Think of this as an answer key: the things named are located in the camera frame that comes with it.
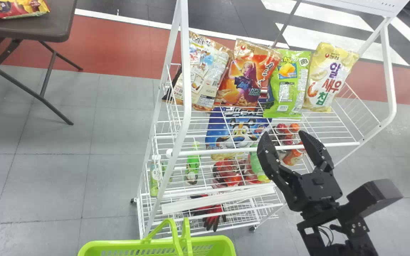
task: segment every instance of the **barcode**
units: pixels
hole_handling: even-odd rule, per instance
[[[299,113],[301,111],[301,106],[296,106],[292,109],[292,112]]]
[[[286,112],[288,110],[289,106],[287,105],[280,105],[278,106],[278,112]]]

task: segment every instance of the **red glove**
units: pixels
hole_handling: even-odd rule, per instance
[[[204,196],[208,196],[208,195],[200,194],[197,196],[191,196],[191,198],[199,198],[199,197],[204,197]],[[214,204],[211,206],[202,206],[199,208],[191,209],[190,212],[192,213],[192,216],[198,216],[198,215],[204,215],[204,214],[224,212],[224,209],[221,204]],[[213,231],[216,232],[216,230],[218,229],[219,217],[221,216],[222,216],[222,220],[226,222],[227,218],[225,214],[203,218],[202,221],[204,222],[204,228],[206,228],[206,230],[210,230],[211,227],[213,227]]]

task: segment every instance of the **green bottle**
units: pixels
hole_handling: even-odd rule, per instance
[[[194,142],[193,147],[195,150],[199,149],[199,143]],[[200,156],[199,155],[189,155],[186,161],[186,175],[184,180],[189,184],[197,184],[197,179],[199,178],[199,168],[200,168]]]

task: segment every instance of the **chip bag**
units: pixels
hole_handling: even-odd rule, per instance
[[[262,117],[262,109],[248,111],[240,107],[215,107],[210,114],[205,137],[207,149],[241,149],[257,144],[259,135],[268,126],[269,120]],[[220,161],[235,158],[239,153],[211,154],[211,159]]]
[[[276,49],[282,60],[270,77],[265,118],[299,118],[305,97],[311,52]]]
[[[312,56],[304,108],[330,112],[333,98],[344,86],[358,54],[328,43],[320,43]]]
[[[50,12],[44,0],[0,0],[0,19],[41,16]]]
[[[216,95],[215,105],[256,107],[261,90],[268,89],[268,79],[281,55],[270,48],[237,39],[234,59]]]
[[[226,69],[231,49],[204,36],[189,31],[192,107],[211,111],[219,82]],[[183,104],[183,75],[176,81],[173,94],[177,104]]]

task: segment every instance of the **orange snack bag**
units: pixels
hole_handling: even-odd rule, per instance
[[[237,39],[234,59],[228,64],[215,105],[256,107],[262,89],[278,66],[281,54],[270,48]]]

